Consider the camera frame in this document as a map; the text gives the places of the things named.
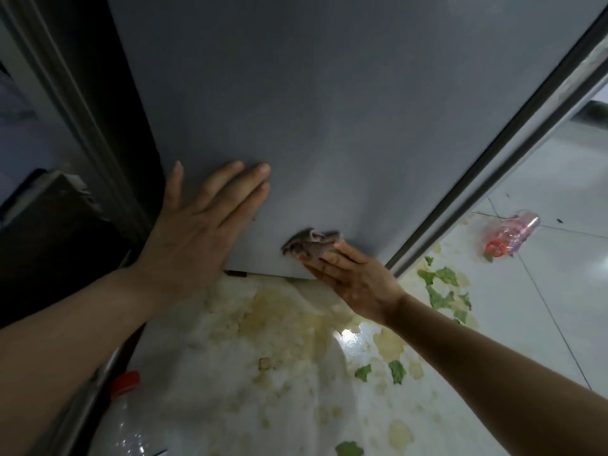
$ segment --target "person's right arm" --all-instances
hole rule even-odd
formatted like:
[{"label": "person's right arm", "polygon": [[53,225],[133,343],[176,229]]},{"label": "person's right arm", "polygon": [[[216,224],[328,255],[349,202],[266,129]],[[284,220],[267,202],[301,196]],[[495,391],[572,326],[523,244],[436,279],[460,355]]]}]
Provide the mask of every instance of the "person's right arm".
[{"label": "person's right arm", "polygon": [[361,316],[399,334],[513,455],[608,454],[608,400],[405,293],[347,245],[304,265]]}]

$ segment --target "green leaf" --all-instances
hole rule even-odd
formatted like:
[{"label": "green leaf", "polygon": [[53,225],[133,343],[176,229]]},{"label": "green leaf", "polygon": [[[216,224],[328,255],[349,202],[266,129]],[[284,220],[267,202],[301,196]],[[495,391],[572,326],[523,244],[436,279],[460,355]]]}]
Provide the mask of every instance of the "green leaf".
[{"label": "green leaf", "polygon": [[371,365],[366,365],[354,372],[354,377],[360,379],[364,383],[367,382],[367,375],[371,373]]},{"label": "green leaf", "polygon": [[468,314],[469,314],[469,313],[468,313],[467,311],[460,310],[460,309],[456,309],[456,310],[454,311],[454,318],[455,318],[456,320],[459,320],[461,323],[466,323],[466,316],[467,316]]},{"label": "green leaf", "polygon": [[354,441],[343,441],[336,446],[336,454],[338,456],[361,456],[363,448],[359,447]]},{"label": "green leaf", "polygon": [[462,299],[462,302],[465,303],[465,306],[467,306],[469,310],[472,310],[473,306],[471,306],[471,298],[469,297],[469,293],[459,294],[459,296],[460,299]]},{"label": "green leaf", "polygon": [[400,384],[403,381],[403,376],[406,375],[406,369],[399,360],[393,360],[389,363],[390,374],[393,375],[393,384]]},{"label": "green leaf", "polygon": [[456,274],[454,271],[448,267],[444,267],[442,269],[437,270],[437,277],[443,282],[447,284],[453,284],[454,286],[458,286],[458,281],[456,280]]},{"label": "green leaf", "polygon": [[430,306],[435,310],[449,309],[452,306],[452,302],[454,302],[454,291],[450,291],[447,296],[443,297],[435,288],[427,285],[426,292],[429,293]]},{"label": "green leaf", "polygon": [[427,272],[426,270],[419,270],[417,273],[418,273],[418,276],[426,282],[426,286],[433,284],[433,279],[435,278],[434,272]]}]

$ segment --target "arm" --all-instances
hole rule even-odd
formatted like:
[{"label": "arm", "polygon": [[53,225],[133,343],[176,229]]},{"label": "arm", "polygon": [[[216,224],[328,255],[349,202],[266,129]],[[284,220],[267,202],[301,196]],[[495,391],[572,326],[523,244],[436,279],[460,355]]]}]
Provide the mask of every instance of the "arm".
[{"label": "arm", "polygon": [[608,453],[608,401],[533,360],[454,323],[409,296],[376,260],[342,253],[306,260],[359,315],[399,334],[441,374],[514,455]]},{"label": "arm", "polygon": [[20,454],[122,342],[171,302],[220,275],[240,231],[269,191],[267,165],[235,162],[181,205],[184,170],[169,175],[162,212],[141,256],[85,289],[0,330],[0,441]]}]

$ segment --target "fingernail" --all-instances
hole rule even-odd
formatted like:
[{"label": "fingernail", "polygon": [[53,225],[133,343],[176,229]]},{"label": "fingernail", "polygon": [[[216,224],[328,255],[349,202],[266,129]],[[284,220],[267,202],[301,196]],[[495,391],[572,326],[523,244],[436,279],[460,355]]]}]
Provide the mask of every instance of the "fingernail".
[{"label": "fingernail", "polygon": [[270,172],[270,165],[268,163],[262,163],[258,166],[258,171],[262,174],[266,174]]}]

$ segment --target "finger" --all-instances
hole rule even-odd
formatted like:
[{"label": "finger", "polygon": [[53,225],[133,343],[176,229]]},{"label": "finger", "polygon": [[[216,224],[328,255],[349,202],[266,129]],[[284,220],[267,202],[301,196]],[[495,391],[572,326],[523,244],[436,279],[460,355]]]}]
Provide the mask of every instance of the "finger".
[{"label": "finger", "polygon": [[353,270],[355,267],[357,267],[357,264],[348,259],[346,256],[342,256],[338,253],[334,253],[331,251],[324,253],[321,256],[321,259],[326,262],[329,262],[332,266],[339,267],[345,270]]},{"label": "finger", "polygon": [[200,213],[207,208],[215,196],[238,175],[245,165],[241,161],[233,161],[216,170],[210,175],[198,190],[196,198],[192,202],[194,211]]},{"label": "finger", "polygon": [[311,259],[306,261],[306,265],[317,269],[319,272],[335,278],[339,282],[347,282],[348,281],[348,273],[345,270],[339,269],[335,266],[332,266],[330,263],[322,261],[320,259]]},{"label": "finger", "polygon": [[255,212],[262,206],[269,192],[270,184],[267,182],[262,183],[221,224],[219,228],[227,234],[230,245],[236,241],[245,226],[254,219]]},{"label": "finger", "polygon": [[334,248],[338,249],[339,251],[344,253],[350,260],[352,260],[358,264],[365,264],[367,261],[370,260],[369,257],[367,257],[365,254],[363,254],[357,248],[349,245],[345,241],[336,243],[334,245]]},{"label": "finger", "polygon": [[208,209],[212,220],[218,225],[222,223],[269,175],[270,166],[262,163],[229,185]]},{"label": "finger", "polygon": [[162,201],[163,211],[178,211],[182,206],[182,186],[184,184],[184,167],[179,161],[169,176],[165,185],[165,197]]},{"label": "finger", "polygon": [[312,268],[312,267],[308,266],[307,264],[304,264],[304,267],[308,270],[308,272],[310,272],[312,275],[314,275],[314,277],[317,280],[325,283],[327,286],[329,286],[334,291],[338,290],[338,288],[340,286],[340,282],[338,282],[335,278],[332,278],[329,275],[325,275],[323,272],[320,272],[316,268]]}]

